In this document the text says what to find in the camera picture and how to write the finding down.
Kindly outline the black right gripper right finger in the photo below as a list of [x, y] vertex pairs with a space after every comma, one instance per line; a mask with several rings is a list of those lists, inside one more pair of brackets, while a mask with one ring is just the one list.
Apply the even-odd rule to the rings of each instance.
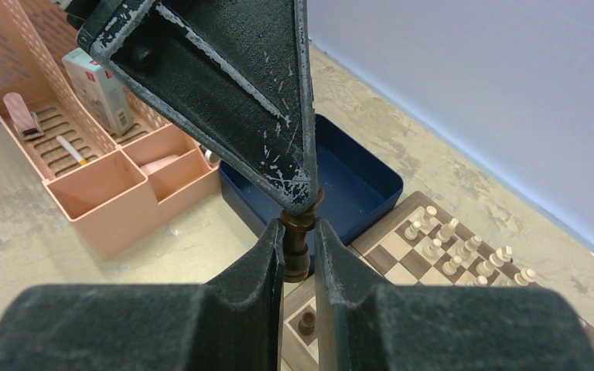
[[329, 221], [315, 224], [321, 370], [387, 370], [374, 287], [387, 280], [351, 252]]

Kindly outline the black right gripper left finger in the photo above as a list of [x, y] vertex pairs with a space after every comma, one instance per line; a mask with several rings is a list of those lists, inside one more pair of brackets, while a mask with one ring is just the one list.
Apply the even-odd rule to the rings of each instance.
[[277, 370], [280, 366], [284, 227], [271, 220], [257, 243], [207, 282], [208, 370]]

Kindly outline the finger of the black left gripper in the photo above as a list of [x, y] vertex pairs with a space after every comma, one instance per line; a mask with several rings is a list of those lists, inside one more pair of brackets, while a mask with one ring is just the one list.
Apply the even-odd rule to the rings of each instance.
[[318, 192], [304, 1], [99, 1], [78, 45], [291, 214]]

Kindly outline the dark bishop piece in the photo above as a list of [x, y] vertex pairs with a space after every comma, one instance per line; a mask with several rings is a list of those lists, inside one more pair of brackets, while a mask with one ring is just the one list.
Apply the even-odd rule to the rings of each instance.
[[308, 276], [310, 256], [306, 237], [307, 233], [315, 227], [316, 209], [323, 198], [324, 190], [320, 187], [315, 202], [304, 213], [292, 215], [283, 210], [280, 215], [285, 228], [282, 239], [285, 261], [284, 282], [299, 283]]

